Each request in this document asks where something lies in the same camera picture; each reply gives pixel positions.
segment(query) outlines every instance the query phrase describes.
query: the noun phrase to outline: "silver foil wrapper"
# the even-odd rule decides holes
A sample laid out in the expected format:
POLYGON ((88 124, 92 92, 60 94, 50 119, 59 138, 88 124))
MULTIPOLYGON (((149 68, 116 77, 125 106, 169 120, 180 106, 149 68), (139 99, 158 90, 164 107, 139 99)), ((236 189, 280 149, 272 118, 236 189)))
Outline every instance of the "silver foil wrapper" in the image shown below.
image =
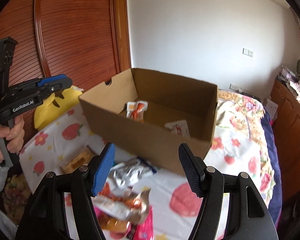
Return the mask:
POLYGON ((108 178, 116 182, 118 188, 132 187, 142 177, 151 176, 156 170, 141 158, 133 158, 114 166, 108 178))

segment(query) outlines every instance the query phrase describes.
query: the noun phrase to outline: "white wall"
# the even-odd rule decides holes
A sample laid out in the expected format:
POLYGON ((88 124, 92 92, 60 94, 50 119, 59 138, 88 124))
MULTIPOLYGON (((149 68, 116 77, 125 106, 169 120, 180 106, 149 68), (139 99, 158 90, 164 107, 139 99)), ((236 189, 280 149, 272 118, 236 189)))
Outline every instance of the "white wall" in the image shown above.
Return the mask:
POLYGON ((267 97, 300 58, 298 25, 270 0, 128 0, 133 67, 175 73, 267 97), (254 57, 242 54, 243 48, 254 57))

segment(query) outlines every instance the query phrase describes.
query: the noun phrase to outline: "blue bedspread edge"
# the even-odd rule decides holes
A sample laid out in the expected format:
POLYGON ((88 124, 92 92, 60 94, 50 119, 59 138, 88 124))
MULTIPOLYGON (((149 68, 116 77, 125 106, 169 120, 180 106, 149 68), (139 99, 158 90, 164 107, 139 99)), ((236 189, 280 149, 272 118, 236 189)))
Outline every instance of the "blue bedspread edge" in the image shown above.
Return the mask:
POLYGON ((274 135, 272 131, 272 127, 270 125, 271 117, 269 113, 266 111, 264 118, 261 119, 261 125, 263 130, 265 131, 265 137, 267 142, 267 148, 269 152, 269 157, 271 161, 272 168, 274 169, 274 181, 276 185, 273 189, 273 197, 269 203, 269 213, 272 217, 272 220, 277 227, 281 208, 282 208, 282 184, 281 184, 281 172, 278 161, 277 148, 274 144, 274 135))

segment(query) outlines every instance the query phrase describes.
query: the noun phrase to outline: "blue gripper part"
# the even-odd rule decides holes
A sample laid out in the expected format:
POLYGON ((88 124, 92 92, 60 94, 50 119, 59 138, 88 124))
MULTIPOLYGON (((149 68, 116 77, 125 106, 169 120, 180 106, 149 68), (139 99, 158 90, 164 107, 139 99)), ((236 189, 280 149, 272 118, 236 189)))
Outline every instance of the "blue gripper part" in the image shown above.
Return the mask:
POLYGON ((115 145, 111 143, 98 167, 98 170, 94 174, 93 186, 91 189, 93 196, 96 196, 103 189, 110 169, 113 165, 114 155, 115 145))
POLYGON ((42 78, 41 81, 37 83, 37 87, 41 87, 46 83, 49 83, 49 82, 55 81, 55 80, 59 80, 59 79, 63 79, 63 78, 67 78, 67 76, 65 74, 60 74, 60 75, 56 75, 53 77, 42 78))

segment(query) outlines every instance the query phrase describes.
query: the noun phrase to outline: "wooden dresser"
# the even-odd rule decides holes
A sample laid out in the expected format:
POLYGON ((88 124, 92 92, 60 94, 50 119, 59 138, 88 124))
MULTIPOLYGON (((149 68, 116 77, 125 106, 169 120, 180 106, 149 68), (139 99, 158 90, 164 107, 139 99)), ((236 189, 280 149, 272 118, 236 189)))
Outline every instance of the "wooden dresser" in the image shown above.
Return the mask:
POLYGON ((274 82, 271 100, 279 105, 273 132, 285 201, 300 190, 300 103, 278 80, 274 82))

